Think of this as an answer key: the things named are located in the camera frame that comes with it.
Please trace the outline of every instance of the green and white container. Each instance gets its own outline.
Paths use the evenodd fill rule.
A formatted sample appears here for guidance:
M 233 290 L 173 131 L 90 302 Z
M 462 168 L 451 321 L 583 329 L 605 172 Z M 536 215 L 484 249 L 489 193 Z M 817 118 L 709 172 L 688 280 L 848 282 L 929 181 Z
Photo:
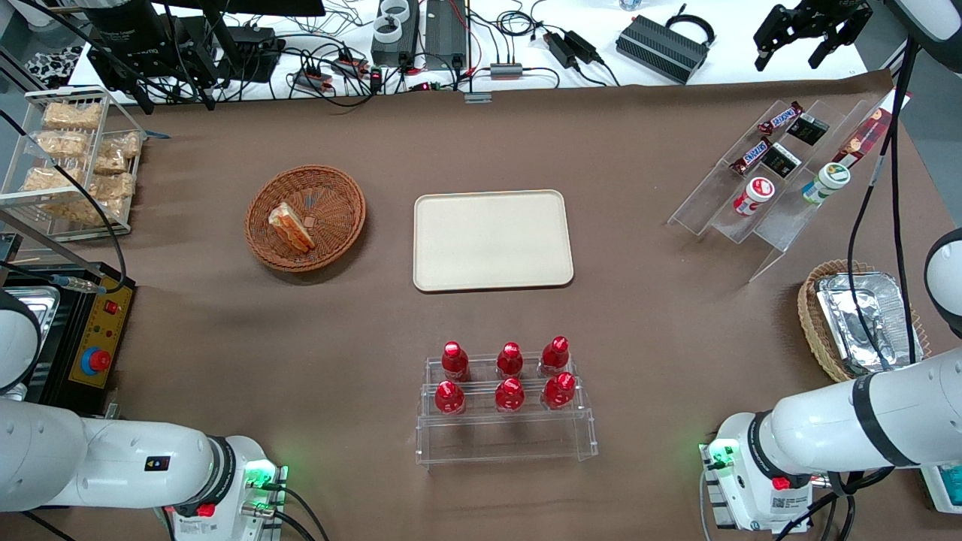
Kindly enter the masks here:
M 831 163 L 822 167 L 819 174 L 801 190 L 801 196 L 813 205 L 821 205 L 830 195 L 838 192 L 851 180 L 848 167 Z

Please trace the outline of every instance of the wicker basket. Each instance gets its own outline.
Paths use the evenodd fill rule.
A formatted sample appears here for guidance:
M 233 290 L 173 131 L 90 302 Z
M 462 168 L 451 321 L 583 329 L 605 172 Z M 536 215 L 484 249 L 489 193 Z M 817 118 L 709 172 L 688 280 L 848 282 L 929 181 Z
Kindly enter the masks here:
M 855 272 L 874 271 L 874 267 L 857 261 L 853 262 L 852 269 Z M 805 340 L 808 341 L 808 346 L 812 349 L 812 353 L 819 364 L 822 365 L 822 369 L 835 381 L 854 379 L 855 374 L 849 372 L 845 367 L 838 349 L 835 347 L 832 332 L 828 328 L 828 323 L 822 314 L 822 306 L 815 295 L 815 282 L 824 276 L 847 271 L 848 260 L 836 259 L 835 261 L 822 263 L 812 270 L 798 290 L 798 318 L 801 320 L 802 330 L 805 331 Z M 915 332 L 919 335 L 923 358 L 927 358 L 932 351 L 929 349 L 928 337 L 919 324 L 919 315 L 915 313 L 915 310 L 912 310 L 912 325 L 915 326 Z
M 301 253 L 267 223 L 267 216 L 286 201 L 304 222 L 316 247 Z M 325 166 L 303 166 L 270 180 L 250 203 L 244 233 L 262 263 L 286 272 L 314 271 L 338 259 L 354 244 L 367 208 L 354 179 Z

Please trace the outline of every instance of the red button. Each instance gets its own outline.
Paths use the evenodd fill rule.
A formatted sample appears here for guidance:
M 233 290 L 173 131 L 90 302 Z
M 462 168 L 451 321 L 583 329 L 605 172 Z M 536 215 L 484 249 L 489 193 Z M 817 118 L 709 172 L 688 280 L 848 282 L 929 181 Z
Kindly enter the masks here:
M 104 372 L 111 366 L 111 355 L 99 349 L 90 355 L 90 368 L 95 372 Z

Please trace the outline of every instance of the red bottle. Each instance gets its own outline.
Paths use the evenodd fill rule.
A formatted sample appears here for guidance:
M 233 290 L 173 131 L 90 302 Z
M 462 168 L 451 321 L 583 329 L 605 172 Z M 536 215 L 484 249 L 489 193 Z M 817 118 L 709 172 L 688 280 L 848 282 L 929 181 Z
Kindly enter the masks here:
M 516 377 L 509 377 L 494 389 L 494 405 L 501 413 L 511 413 L 524 404 L 524 389 Z
M 444 345 L 444 353 L 441 354 L 441 366 L 444 368 L 444 377 L 451 381 L 465 382 L 471 380 L 468 354 L 461 349 L 461 345 L 453 340 Z
M 568 365 L 568 339 L 564 336 L 556 337 L 544 347 L 541 362 L 538 363 L 538 374 L 552 377 L 565 371 Z
M 518 377 L 521 375 L 521 367 L 524 366 L 524 359 L 521 358 L 521 348 L 514 342 L 504 345 L 504 349 L 497 355 L 497 376 L 501 379 L 508 377 Z
M 445 415 L 461 415 L 465 412 L 465 392 L 457 383 L 442 381 L 434 395 L 434 405 Z
M 547 409 L 561 409 L 574 399 L 574 376 L 562 372 L 547 381 L 542 391 L 542 406 Z

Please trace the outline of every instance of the black package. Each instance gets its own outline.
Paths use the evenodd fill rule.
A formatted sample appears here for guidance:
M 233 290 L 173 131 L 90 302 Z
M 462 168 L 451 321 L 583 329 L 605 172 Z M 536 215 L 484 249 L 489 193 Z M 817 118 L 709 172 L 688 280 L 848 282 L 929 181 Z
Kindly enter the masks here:
M 772 145 L 772 149 L 762 157 L 762 163 L 777 173 L 778 176 L 785 178 L 790 172 L 795 170 L 796 167 L 801 165 L 801 160 L 796 158 L 787 148 L 776 142 Z
M 808 113 L 799 115 L 792 127 L 788 129 L 788 133 L 812 145 L 818 142 L 827 131 L 828 124 Z

